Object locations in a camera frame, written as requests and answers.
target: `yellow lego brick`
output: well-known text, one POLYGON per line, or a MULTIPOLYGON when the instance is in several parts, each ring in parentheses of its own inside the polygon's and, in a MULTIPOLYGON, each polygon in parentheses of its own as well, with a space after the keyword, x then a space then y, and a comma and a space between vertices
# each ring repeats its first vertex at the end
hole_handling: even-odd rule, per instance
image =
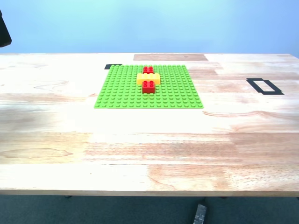
POLYGON ((154 81, 155 85, 160 85, 160 74, 159 73, 138 73, 137 74, 137 85, 142 85, 143 81, 154 81))

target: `black rectangle outline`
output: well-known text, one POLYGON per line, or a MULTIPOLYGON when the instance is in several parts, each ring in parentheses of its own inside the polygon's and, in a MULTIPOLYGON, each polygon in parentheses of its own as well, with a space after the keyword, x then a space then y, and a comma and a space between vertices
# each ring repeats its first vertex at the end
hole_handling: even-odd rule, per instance
POLYGON ((257 91, 263 95, 284 95, 282 91, 269 80, 263 80, 262 78, 247 78, 246 81, 257 91), (264 81, 274 91, 263 91, 255 81, 264 81))
POLYGON ((122 64, 106 64, 104 69, 110 69, 111 65, 122 65, 122 64))

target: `table top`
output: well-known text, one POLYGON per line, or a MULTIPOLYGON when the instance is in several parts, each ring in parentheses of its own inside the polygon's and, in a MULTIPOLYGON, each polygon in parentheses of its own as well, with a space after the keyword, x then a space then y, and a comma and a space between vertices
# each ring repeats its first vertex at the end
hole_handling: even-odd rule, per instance
POLYGON ((299 59, 2 54, 0 194, 299 196, 299 59), (114 63, 185 65, 204 109, 94 109, 114 63))

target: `green lego baseplate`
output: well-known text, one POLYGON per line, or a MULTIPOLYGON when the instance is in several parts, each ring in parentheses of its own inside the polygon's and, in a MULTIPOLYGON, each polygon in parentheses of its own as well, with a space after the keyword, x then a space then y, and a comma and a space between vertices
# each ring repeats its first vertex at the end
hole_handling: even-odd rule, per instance
POLYGON ((184 65, 112 65, 94 108, 199 108, 203 105, 184 65), (153 66, 161 84, 142 94, 136 84, 144 66, 153 66))

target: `light blue backdrop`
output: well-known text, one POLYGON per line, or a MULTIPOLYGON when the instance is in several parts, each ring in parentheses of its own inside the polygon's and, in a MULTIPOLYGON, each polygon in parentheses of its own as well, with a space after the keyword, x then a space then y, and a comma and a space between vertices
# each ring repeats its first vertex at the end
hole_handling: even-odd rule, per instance
POLYGON ((299 0, 2 0, 0 53, 218 52, 299 57, 299 0))

